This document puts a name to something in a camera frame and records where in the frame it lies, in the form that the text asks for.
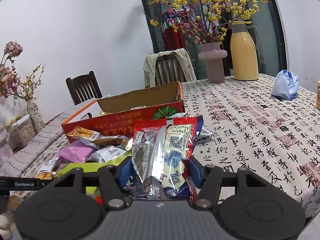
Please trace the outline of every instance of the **wooden chair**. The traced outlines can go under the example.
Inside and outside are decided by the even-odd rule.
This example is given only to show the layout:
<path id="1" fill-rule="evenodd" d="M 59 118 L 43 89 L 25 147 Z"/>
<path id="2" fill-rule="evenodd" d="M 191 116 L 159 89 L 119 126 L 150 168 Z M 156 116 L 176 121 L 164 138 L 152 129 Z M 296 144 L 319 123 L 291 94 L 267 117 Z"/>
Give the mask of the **wooden chair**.
<path id="1" fill-rule="evenodd" d="M 91 98 L 102 98 L 100 88 L 93 71 L 87 75 L 81 75 L 66 80 L 70 95 L 75 105 Z"/>
<path id="2" fill-rule="evenodd" d="M 176 81 L 186 82 L 182 67 L 175 54 L 158 57 L 155 70 L 156 86 Z"/>

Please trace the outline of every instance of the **cardboard box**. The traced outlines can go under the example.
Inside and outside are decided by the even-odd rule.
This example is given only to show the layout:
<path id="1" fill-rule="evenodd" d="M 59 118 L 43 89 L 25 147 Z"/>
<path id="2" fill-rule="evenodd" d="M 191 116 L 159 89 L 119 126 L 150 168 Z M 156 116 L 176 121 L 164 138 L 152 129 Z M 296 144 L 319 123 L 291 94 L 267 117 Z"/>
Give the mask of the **cardboard box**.
<path id="1" fill-rule="evenodd" d="M 131 110 L 139 106 L 146 107 Z M 100 116 L 101 111 L 108 114 Z M 97 99 L 65 120 L 62 128 L 66 134 L 79 125 L 98 131 L 105 136 L 132 137 L 135 122 L 164 118 L 165 114 L 183 113 L 184 111 L 181 83 L 173 82 L 131 91 L 119 96 Z"/>

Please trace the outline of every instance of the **white floral vase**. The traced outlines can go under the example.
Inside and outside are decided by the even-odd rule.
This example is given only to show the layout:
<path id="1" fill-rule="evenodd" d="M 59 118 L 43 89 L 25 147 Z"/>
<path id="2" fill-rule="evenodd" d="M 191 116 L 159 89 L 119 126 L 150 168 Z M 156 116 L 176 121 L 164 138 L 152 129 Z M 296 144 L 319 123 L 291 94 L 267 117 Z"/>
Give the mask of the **white floral vase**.
<path id="1" fill-rule="evenodd" d="M 45 124 L 43 123 L 38 106 L 33 102 L 33 98 L 27 100 L 27 113 L 30 115 L 35 132 L 39 133 L 45 127 Z"/>

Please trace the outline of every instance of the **watermelon graphic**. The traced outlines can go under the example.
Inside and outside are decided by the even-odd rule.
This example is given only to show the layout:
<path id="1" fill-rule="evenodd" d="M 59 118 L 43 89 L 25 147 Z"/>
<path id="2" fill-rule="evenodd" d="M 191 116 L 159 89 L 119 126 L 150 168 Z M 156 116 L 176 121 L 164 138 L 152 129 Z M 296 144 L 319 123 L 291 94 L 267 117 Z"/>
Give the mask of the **watermelon graphic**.
<path id="1" fill-rule="evenodd" d="M 178 112 L 179 112 L 179 110 L 175 109 L 172 106 L 163 106 L 163 107 L 159 108 L 157 111 L 155 111 L 155 114 L 153 115 L 152 120 L 169 118 L 170 116 L 172 116 Z"/>

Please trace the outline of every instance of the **white wall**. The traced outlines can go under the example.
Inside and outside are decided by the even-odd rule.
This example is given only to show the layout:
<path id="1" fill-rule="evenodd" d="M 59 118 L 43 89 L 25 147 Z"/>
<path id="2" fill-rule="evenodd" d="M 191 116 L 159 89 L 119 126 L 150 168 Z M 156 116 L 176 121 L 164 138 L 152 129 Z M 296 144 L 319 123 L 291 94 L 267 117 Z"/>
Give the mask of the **white wall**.
<path id="1" fill-rule="evenodd" d="M 316 92 L 320 80 L 320 0 L 277 0 L 286 36 L 289 69 L 299 85 Z"/>
<path id="2" fill-rule="evenodd" d="M 44 121 L 73 106 L 65 80 L 93 70 L 102 95 L 144 87 L 152 44 L 141 0 L 1 0 L 0 46 L 17 41 L 15 67 L 26 76 L 46 63 L 36 103 Z M 0 122 L 25 113 L 25 102 L 0 98 Z"/>

